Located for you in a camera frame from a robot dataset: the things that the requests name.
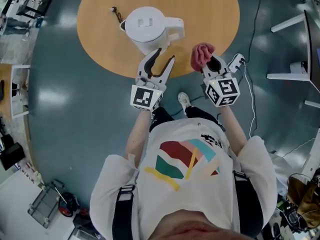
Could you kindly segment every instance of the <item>power strip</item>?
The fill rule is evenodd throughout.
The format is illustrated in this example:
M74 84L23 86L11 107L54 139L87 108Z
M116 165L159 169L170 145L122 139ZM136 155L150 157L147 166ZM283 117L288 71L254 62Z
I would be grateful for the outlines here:
M245 57L241 53L237 53L232 61L228 64L228 68L232 73L237 72L241 65L245 63Z

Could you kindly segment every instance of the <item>suspender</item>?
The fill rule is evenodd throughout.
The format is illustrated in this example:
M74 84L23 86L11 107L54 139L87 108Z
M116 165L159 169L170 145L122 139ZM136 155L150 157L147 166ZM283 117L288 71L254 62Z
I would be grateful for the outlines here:
M264 216L258 195L249 178L242 172L233 171L235 190L238 201L240 233L255 238L263 228ZM114 240L138 240L133 234L133 227L139 227L138 222L133 223L133 202L137 189L134 184L120 188L112 223L112 236Z
M114 240L134 240L132 212L135 188L135 185L126 185L119 190L112 223L112 237Z
M238 200L240 233L255 238L264 225L264 215L257 192L244 173L233 171L233 175Z

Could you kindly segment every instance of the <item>white cable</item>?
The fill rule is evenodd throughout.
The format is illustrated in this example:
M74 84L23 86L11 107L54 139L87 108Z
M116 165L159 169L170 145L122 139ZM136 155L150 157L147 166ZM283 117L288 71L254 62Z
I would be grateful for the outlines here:
M316 210L310 210L310 211L305 212L305 213L302 214L301 216L299 216L299 214L297 213L297 211L295 212L296 215L298 216L298 222L299 222L299 228L300 228L300 229L301 229L301 225L300 225L300 219L301 219L301 217L302 217L303 215L306 215L306 214L311 213L311 212L320 212L320 210L318 210L318 209L316 209Z
M251 130L252 130L252 125L254 124L254 121L255 121L255 118L256 118L256 112L255 112L255 109L254 109L254 96L252 94L253 90L251 90L251 85L250 85L250 83L248 81L248 78L247 78L247 67L246 67L246 63L245 62L244 62L244 77L245 77L245 80L246 80L246 82L248 83L248 86L249 86L249 91L250 91L250 94L251 94L251 108L252 108L252 111L253 111L253 119L251 121L250 130L249 130L249 136L251 138L252 137L251 136Z
M315 139L316 139L316 138L311 138L311 139L307 140L305 143L303 143L303 144L301 144L300 146L292 149L289 153L286 153L284 156L281 156L281 158L284 158L286 155L292 153L293 151L296 151L297 149L301 148L302 146L306 145L307 143L309 143L310 141L313 141L313 140L315 140Z
M295 226L293 226L293 225L289 222L289 220L288 220L288 218L287 218L286 214L285 214L282 210L280 210L278 207L276 207L276 209L277 209L277 210L279 210L281 213L283 213L283 215L284 215L284 217L285 217L286 221L288 222L288 224L289 224L292 228L296 228Z

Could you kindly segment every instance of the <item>desk leg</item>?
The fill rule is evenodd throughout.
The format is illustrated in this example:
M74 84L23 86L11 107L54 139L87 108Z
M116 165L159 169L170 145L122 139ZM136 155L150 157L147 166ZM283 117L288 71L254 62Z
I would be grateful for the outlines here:
M296 17L293 17L293 18L288 19L288 20L286 20L286 21L284 21L284 22L282 22L282 23L280 23L278 25L273 26L271 28L271 32L277 32L279 30L283 30L283 29L285 29L287 27L290 27L290 26L292 26L294 24L297 24L299 22L303 22L304 20L305 20L305 14L302 13L302 14L296 16Z
M18 118L18 117L22 117L22 116L25 116L25 115L28 115L28 114L29 114L29 110L24 111L24 112L22 112L22 113L20 113L20 114L15 114L15 115L13 115L13 116L12 116L12 119L15 119L15 118Z
M310 81L308 74L267 74L268 79Z
M305 100L304 104L320 109L320 104L316 102Z
M40 14L41 16L44 16L44 14L43 14L41 11L39 11L39 10L33 9L33 8L29 7L29 6L26 6L25 8L26 8L27 10L33 12L33 13Z
M29 69L31 65L12 65L12 69Z
M33 20L36 19L36 17L33 17L32 15L27 14L27 13L22 13L21 16L25 16L25 17L28 17L28 18L33 19Z
M319 167L320 164L320 129L315 137L313 146L310 151L310 156L304 163L301 174L312 178Z

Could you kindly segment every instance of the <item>white t-shirt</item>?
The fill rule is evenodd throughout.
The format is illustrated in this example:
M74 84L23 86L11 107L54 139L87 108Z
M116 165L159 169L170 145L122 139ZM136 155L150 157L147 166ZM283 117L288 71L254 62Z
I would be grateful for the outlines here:
M140 238L147 240L165 215L178 210L202 212L214 225L239 232L234 162L228 152L226 135L212 121L186 118L155 127L136 181ZM264 226L276 208L277 185L263 140L249 139L238 161L257 193ZM119 188L136 170L133 161L109 155L92 192L90 216L108 240L113 239Z

